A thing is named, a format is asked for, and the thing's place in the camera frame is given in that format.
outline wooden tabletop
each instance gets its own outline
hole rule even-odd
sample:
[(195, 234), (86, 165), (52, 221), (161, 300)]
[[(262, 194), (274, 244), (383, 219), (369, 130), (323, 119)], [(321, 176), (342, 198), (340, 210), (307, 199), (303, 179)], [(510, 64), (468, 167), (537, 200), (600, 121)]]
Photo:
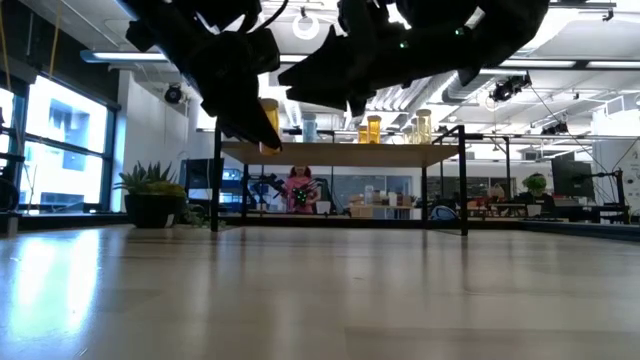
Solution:
[(282, 153), (260, 154), (258, 147), (243, 142), (223, 142), (222, 152), (249, 165), (316, 165), (419, 168), (458, 154), (452, 145), (378, 145), (285, 143)]

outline potted plant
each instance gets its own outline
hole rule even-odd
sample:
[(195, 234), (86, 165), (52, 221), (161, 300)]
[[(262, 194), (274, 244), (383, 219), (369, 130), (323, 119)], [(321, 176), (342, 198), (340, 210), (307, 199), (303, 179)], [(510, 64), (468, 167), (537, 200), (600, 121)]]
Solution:
[(114, 189), (128, 194), (124, 204), (129, 220), (138, 228), (160, 229), (172, 226), (186, 203), (184, 188), (169, 176), (171, 165), (164, 171), (160, 162), (145, 169), (140, 162), (131, 173), (120, 173), (121, 182)]
[(542, 196), (547, 189), (547, 179), (544, 178), (544, 175), (535, 173), (524, 179), (522, 185), (529, 190), (531, 195), (539, 197)]
[(535, 173), (522, 181), (529, 193), (533, 195), (532, 203), (527, 205), (527, 216), (540, 216), (542, 213), (542, 205), (536, 203), (535, 199), (542, 196), (547, 189), (547, 179), (540, 173)]

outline pink shirt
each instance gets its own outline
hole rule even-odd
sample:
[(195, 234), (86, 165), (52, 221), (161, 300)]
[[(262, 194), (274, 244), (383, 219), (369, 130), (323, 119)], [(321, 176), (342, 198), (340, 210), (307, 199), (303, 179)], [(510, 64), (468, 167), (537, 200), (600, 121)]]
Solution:
[[(287, 179), (287, 181), (284, 184), (285, 189), (287, 190), (287, 212), (313, 214), (313, 208), (311, 207), (311, 204), (307, 204), (305, 206), (295, 206), (294, 205), (295, 199), (293, 196), (293, 189), (296, 189), (296, 188), (300, 189), (304, 185), (307, 185), (310, 182), (311, 182), (311, 179), (306, 176), (292, 177)], [(317, 194), (316, 191), (312, 191), (311, 194), (309, 194), (309, 198), (316, 197), (317, 196), (316, 194)]]

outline cardboard box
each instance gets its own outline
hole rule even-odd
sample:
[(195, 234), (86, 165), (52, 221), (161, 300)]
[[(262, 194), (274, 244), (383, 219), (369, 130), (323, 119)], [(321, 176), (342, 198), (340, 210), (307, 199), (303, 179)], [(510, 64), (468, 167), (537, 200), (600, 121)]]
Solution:
[(351, 195), (349, 196), (349, 203), (364, 203), (364, 195)]
[(351, 217), (354, 219), (371, 219), (373, 218), (373, 208), (351, 208)]
[(373, 191), (372, 201), (373, 201), (374, 205), (381, 205), (382, 204), (382, 197), (380, 196), (380, 190), (374, 190)]
[(400, 206), (411, 206), (411, 205), (413, 205), (411, 203), (411, 196), (403, 195), (402, 196), (402, 204), (398, 202), (398, 205), (400, 205)]

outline monitor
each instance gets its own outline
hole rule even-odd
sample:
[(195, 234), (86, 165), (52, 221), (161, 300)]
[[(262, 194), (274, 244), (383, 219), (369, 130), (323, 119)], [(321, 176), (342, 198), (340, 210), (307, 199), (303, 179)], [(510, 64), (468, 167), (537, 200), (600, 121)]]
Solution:
[(591, 164), (555, 158), (551, 162), (556, 195), (595, 199)]

